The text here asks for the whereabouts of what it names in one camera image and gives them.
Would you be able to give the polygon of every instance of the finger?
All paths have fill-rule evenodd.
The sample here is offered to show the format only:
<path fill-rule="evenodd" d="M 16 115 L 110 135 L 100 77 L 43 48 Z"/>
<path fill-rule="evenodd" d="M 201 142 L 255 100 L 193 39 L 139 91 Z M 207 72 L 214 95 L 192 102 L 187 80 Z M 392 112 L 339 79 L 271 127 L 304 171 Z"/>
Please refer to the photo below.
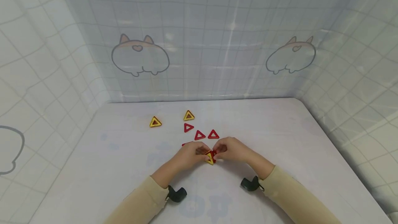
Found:
<path fill-rule="evenodd" d="M 216 151 L 217 151 L 217 153 L 222 153 L 222 152 L 225 152 L 227 150 L 228 150 L 228 148 L 226 147 L 226 145 L 223 144 Z"/>
<path fill-rule="evenodd" d="M 195 149 L 198 149 L 198 148 L 203 148 L 203 149 L 205 149 L 205 150 L 210 150 L 210 148 L 209 148 L 209 146 L 207 146 L 205 143 L 203 143 L 203 142 L 192 142 L 192 143 L 194 143 L 194 147 L 195 147 Z"/>
<path fill-rule="evenodd" d="M 198 155 L 198 161 L 209 161 L 210 157 L 207 155 Z"/>
<path fill-rule="evenodd" d="M 217 153 L 217 154 L 214 156 L 214 159 L 215 159 L 215 160 L 217 160 L 217 159 L 227 159 L 227 156 L 228 156 L 227 151 L 226 151 L 226 152 L 222 152 L 222 153 Z"/>
<path fill-rule="evenodd" d="M 205 148 L 196 149 L 196 154 L 203 155 L 203 154 L 206 154 L 207 152 L 208 152 L 208 150 L 206 150 Z"/>
<path fill-rule="evenodd" d="M 217 150 L 217 149 L 219 149 L 219 147 L 220 146 L 222 146 L 222 145 L 226 145 L 226 138 L 221 138 L 221 139 L 219 139 L 216 143 L 215 143 L 215 145 L 213 146 L 213 150 Z"/>

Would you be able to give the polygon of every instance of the child's hand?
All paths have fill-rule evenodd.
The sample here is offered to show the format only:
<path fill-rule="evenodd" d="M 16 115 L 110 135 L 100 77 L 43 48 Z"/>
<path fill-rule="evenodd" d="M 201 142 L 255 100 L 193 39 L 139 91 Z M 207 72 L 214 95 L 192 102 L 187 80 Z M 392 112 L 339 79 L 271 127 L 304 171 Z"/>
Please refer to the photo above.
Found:
<path fill-rule="evenodd" d="M 179 170 L 192 168 L 200 161 L 206 161 L 210 158 L 205 155 L 210 148 L 203 142 L 189 142 L 186 143 L 181 149 L 170 159 L 170 162 L 175 164 Z"/>
<path fill-rule="evenodd" d="M 214 159 L 225 159 L 233 161 L 248 162 L 250 156 L 255 152 L 236 138 L 221 138 L 214 145 L 213 150 L 217 152 Z"/>

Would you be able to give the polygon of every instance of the cartoon drawing outline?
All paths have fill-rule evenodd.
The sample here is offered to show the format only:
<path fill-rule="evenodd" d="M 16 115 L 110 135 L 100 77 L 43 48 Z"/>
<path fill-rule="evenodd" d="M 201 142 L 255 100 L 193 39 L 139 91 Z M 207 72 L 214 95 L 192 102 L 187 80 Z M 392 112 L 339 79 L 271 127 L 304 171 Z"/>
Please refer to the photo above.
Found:
<path fill-rule="evenodd" d="M 282 70 L 288 70 L 290 74 L 293 74 L 294 72 L 298 72 L 300 70 L 305 69 L 306 67 L 309 67 L 309 65 L 312 64 L 312 62 L 315 59 L 316 56 L 316 48 L 315 46 L 312 44 L 312 40 L 314 39 L 314 36 L 311 36 L 310 38 L 307 39 L 307 41 L 297 41 L 297 37 L 294 36 L 292 37 L 285 45 L 281 46 L 280 48 L 278 48 L 276 51 L 274 51 L 268 58 L 267 61 L 265 62 L 265 67 L 267 68 L 268 71 L 272 72 L 274 75 L 278 74 L 280 71 Z M 314 55 L 312 56 L 312 59 L 309 63 L 304 64 L 304 67 L 301 67 L 300 69 L 292 69 L 292 68 L 288 68 L 288 66 L 290 65 L 290 63 L 287 63 L 285 65 L 285 67 L 283 67 L 282 69 L 279 68 L 275 68 L 272 70 L 271 66 L 276 66 L 275 64 L 269 64 L 269 62 L 276 62 L 276 60 L 272 60 L 272 57 L 274 54 L 276 54 L 278 51 L 282 50 L 282 49 L 290 49 L 295 53 L 297 51 L 299 51 L 301 48 L 303 47 L 307 47 L 307 48 L 311 48 L 314 51 Z"/>
<path fill-rule="evenodd" d="M 228 207 L 232 203 L 232 198 L 223 192 L 221 195 L 210 195 L 210 209 L 207 216 L 211 218 L 211 223 L 215 224 L 219 218 L 225 218 L 228 215 Z"/>
<path fill-rule="evenodd" d="M 22 132 L 20 132 L 19 130 L 13 128 L 13 127 L 8 127 L 6 125 L 0 125 L 0 129 L 8 129 L 11 130 L 13 132 L 16 132 L 17 134 L 19 134 L 21 136 L 21 140 L 22 140 L 22 145 L 21 145 L 21 149 L 19 149 L 18 154 L 16 155 L 16 157 L 13 159 L 12 163 L 12 169 L 9 171 L 0 171 L 0 175 L 7 175 L 10 174 L 11 172 L 13 172 L 13 170 L 15 169 L 15 167 L 17 166 L 16 160 L 19 158 L 19 155 L 21 155 L 23 147 L 25 145 L 25 136 L 23 135 Z"/>
<path fill-rule="evenodd" d="M 187 218 L 198 218 L 205 213 L 205 200 L 199 195 L 187 195 L 178 206 L 180 215 Z"/>
<path fill-rule="evenodd" d="M 167 57 L 167 66 L 166 66 L 165 69 L 160 70 L 160 71 L 156 71 L 155 73 L 152 72 L 152 71 L 147 71 L 147 70 L 145 70 L 145 69 L 144 69 L 144 66 L 141 67 L 142 70 L 139 71 L 139 72 L 128 72 L 128 71 L 125 71 L 125 70 L 121 69 L 121 68 L 117 65 L 117 62 L 115 62 L 114 56 L 113 56 L 115 50 L 116 50 L 117 48 L 123 47 L 123 46 L 131 46 L 131 48 L 132 48 L 134 51 L 136 51 L 136 52 L 141 52 L 145 47 L 155 46 L 156 48 L 161 49 L 161 50 L 165 53 L 165 55 L 166 55 L 166 57 Z M 139 77 L 139 75 L 140 75 L 141 73 L 143 73 L 143 72 L 151 73 L 152 75 L 157 75 L 157 74 L 159 74 L 159 73 L 161 73 L 161 72 L 166 71 L 166 70 L 169 68 L 169 66 L 170 66 L 170 58 L 169 58 L 169 55 L 167 54 L 167 52 L 165 51 L 165 49 L 163 49 L 163 48 L 160 47 L 159 45 L 155 44 L 154 41 L 153 41 L 153 39 L 152 39 L 152 37 L 150 37 L 149 35 L 146 35 L 143 41 L 141 41 L 141 40 L 130 40 L 129 37 L 128 37 L 126 34 L 120 35 L 119 44 L 116 45 L 116 46 L 112 49 L 111 57 L 112 57 L 112 62 L 113 62 L 113 64 L 114 64 L 119 70 L 121 70 L 121 71 L 123 71 L 123 72 L 125 72 L 125 73 L 128 73 L 128 74 L 131 74 L 131 75 L 133 75 L 134 77 Z"/>

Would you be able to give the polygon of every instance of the grid pattern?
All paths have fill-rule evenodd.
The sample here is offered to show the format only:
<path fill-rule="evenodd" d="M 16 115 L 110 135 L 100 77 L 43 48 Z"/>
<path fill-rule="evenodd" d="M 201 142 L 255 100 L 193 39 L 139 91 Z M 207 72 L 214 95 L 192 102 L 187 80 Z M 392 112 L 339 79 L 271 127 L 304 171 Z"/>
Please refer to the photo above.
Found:
<path fill-rule="evenodd" d="M 25 138 L 15 169 L 0 174 L 0 223 L 23 224 L 110 96 L 65 0 L 0 6 L 0 125 Z M 0 129 L 2 158 L 13 152 L 7 134 Z M 0 172 L 8 171 L 12 161 L 0 161 Z"/>
<path fill-rule="evenodd" d="M 397 218 L 395 0 L 4 2 L 0 47 L 10 55 L 0 61 L 7 95 L 0 124 L 15 125 L 27 141 L 15 171 L 0 176 L 0 223 L 29 221 L 105 102 L 264 97 L 301 99 Z M 110 59 L 121 33 L 150 35 L 170 67 L 137 78 L 118 70 Z M 314 36 L 316 58 L 304 70 L 274 75 L 265 60 L 292 36 Z M 22 112 L 29 113 L 23 122 Z M 42 169 L 32 175 L 33 167 Z M 7 213 L 2 204 L 11 206 Z"/>

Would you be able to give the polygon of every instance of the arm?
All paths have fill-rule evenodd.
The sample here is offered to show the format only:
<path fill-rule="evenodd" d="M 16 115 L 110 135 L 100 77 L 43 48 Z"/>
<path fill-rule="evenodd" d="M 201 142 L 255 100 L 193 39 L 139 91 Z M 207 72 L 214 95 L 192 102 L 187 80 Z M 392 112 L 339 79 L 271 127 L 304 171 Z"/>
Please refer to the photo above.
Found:
<path fill-rule="evenodd" d="M 167 187 L 180 171 L 208 160 L 210 148 L 202 142 L 184 145 L 168 162 L 133 190 L 112 212 L 104 224 L 147 224 L 164 208 L 169 193 Z"/>
<path fill-rule="evenodd" d="M 264 194 L 296 224 L 341 223 L 321 201 L 280 167 L 254 152 L 236 138 L 220 139 L 214 146 L 215 159 L 246 162 L 259 176 Z"/>

